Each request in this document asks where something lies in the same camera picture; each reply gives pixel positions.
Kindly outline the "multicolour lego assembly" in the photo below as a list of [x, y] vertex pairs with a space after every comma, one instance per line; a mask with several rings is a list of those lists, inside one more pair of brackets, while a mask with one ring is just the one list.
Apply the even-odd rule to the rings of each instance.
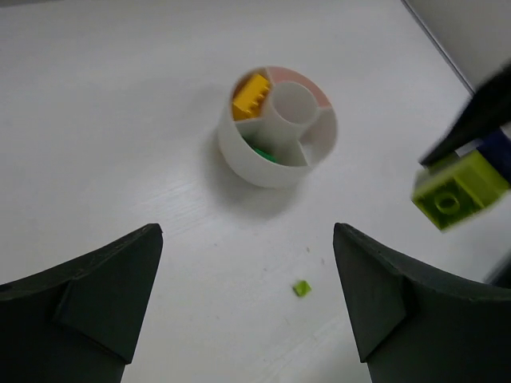
[[416, 174], [411, 200], [445, 231], [492, 207], [510, 191], [510, 126]]

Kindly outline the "yellow sloped lego brick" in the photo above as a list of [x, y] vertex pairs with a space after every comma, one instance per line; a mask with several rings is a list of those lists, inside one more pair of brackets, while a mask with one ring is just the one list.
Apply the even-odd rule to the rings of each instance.
[[234, 120], [247, 120], [260, 115], [262, 104], [271, 89], [264, 76], [255, 73], [232, 99]]

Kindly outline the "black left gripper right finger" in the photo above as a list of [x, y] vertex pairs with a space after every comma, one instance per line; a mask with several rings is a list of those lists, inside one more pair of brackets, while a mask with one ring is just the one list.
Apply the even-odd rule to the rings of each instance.
[[336, 223], [333, 248], [359, 359], [374, 382], [507, 382], [510, 265], [475, 282]]

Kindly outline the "dark green lego brick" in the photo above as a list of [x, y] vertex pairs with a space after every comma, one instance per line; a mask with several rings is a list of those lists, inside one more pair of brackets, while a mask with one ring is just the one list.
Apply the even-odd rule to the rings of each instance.
[[272, 154], [270, 154], [268, 152], [265, 152], [264, 150], [261, 150], [261, 149], [256, 148], [256, 147], [252, 147], [252, 150], [254, 152], [256, 152], [259, 156], [263, 157], [265, 160], [268, 160], [268, 161], [270, 161], [272, 163], [275, 163], [275, 164], [277, 163], [276, 158]]

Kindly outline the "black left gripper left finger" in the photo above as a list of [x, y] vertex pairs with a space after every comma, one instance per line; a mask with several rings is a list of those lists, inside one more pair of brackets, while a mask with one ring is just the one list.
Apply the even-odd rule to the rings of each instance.
[[147, 224], [1, 286], [3, 382], [119, 382], [132, 363], [163, 250]]

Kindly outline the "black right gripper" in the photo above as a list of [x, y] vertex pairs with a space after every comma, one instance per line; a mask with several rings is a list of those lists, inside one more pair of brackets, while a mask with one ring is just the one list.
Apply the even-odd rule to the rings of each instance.
[[419, 163], [431, 166], [510, 122], [510, 61], [484, 81], [445, 137]]

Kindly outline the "small lime green lego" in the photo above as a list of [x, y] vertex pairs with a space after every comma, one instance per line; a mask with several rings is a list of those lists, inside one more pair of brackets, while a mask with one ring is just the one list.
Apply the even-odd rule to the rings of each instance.
[[311, 286], [306, 280], [299, 280], [292, 286], [292, 290], [297, 297], [303, 298], [311, 292]]

